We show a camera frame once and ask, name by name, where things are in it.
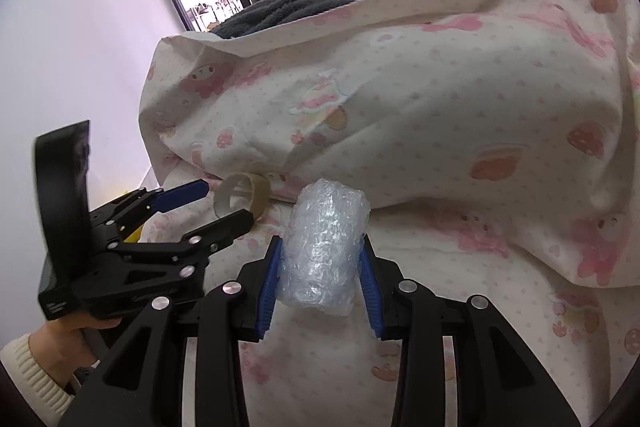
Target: white sleeve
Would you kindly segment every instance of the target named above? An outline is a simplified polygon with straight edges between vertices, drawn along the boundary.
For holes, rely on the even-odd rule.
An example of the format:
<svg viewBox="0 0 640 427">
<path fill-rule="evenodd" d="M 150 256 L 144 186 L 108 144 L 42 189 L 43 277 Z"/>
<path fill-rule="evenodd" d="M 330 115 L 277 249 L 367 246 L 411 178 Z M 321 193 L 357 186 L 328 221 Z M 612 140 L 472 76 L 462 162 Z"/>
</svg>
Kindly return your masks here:
<svg viewBox="0 0 640 427">
<path fill-rule="evenodd" d="M 0 351 L 0 360 L 33 412 L 47 427 L 58 425 L 73 397 L 56 384 L 35 361 L 29 349 L 29 335 L 4 346 Z"/>
</svg>

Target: gray blanket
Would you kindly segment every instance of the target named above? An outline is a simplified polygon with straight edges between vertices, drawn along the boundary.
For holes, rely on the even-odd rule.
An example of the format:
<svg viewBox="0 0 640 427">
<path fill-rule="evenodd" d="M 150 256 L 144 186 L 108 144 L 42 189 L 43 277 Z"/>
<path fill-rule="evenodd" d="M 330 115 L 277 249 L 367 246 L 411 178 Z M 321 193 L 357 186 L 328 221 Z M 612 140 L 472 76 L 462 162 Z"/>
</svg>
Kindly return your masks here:
<svg viewBox="0 0 640 427">
<path fill-rule="evenodd" d="M 357 0 L 261 0 L 233 15 L 212 33 L 233 39 L 326 12 Z"/>
</svg>

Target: tape roll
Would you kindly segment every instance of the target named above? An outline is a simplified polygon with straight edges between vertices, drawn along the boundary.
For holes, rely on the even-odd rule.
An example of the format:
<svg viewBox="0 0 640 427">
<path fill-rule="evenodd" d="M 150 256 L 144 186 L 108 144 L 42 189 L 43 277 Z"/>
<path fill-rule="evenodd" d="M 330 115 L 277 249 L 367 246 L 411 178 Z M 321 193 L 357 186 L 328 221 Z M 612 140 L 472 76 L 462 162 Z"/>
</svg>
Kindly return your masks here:
<svg viewBox="0 0 640 427">
<path fill-rule="evenodd" d="M 248 208 L 245 208 L 254 214 L 254 219 L 258 219 L 264 212 L 270 195 L 271 185 L 267 178 L 259 174 L 236 172 L 227 176 L 215 191 L 213 211 L 218 219 L 228 216 L 239 210 L 231 206 L 231 197 L 242 196 L 249 201 Z"/>
</svg>

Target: bubble wrap roll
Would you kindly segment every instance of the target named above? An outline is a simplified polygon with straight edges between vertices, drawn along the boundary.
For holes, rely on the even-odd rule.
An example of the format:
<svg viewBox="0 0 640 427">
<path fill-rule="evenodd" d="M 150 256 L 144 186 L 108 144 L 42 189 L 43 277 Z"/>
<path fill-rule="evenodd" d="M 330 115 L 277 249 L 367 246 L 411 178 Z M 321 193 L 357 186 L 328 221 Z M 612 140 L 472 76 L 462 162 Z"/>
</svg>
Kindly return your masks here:
<svg viewBox="0 0 640 427">
<path fill-rule="evenodd" d="M 348 315 L 370 204 L 364 192 L 318 180 L 300 192 L 284 235 L 278 299 Z"/>
</svg>

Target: blue gripper pad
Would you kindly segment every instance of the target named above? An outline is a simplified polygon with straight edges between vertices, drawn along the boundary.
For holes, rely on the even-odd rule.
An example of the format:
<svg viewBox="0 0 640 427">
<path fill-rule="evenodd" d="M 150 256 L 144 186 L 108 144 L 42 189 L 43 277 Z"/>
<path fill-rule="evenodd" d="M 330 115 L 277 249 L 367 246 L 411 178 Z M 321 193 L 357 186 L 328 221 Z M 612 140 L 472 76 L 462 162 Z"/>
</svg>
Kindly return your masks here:
<svg viewBox="0 0 640 427">
<path fill-rule="evenodd" d="M 382 295 L 380 295 L 380 288 L 371 266 L 372 261 L 375 263 L 375 259 L 375 256 L 367 253 L 363 244 L 359 258 L 360 286 L 367 307 L 367 315 L 369 315 L 369 324 L 376 337 L 380 338 L 384 330 L 384 322 L 382 319 Z"/>
<path fill-rule="evenodd" d="M 184 204 L 201 200 L 207 194 L 209 194 L 209 184 L 204 180 L 196 180 L 159 193 L 151 204 L 151 210 L 164 214 Z"/>
<path fill-rule="evenodd" d="M 255 322 L 255 330 L 260 339 L 271 326 L 271 317 L 276 305 L 276 287 L 278 285 L 278 267 L 280 266 L 280 256 L 282 253 L 282 240 L 279 239 L 273 250 L 273 256 L 269 261 L 267 273 L 264 276 L 264 283 L 258 298 L 258 318 Z"/>
</svg>

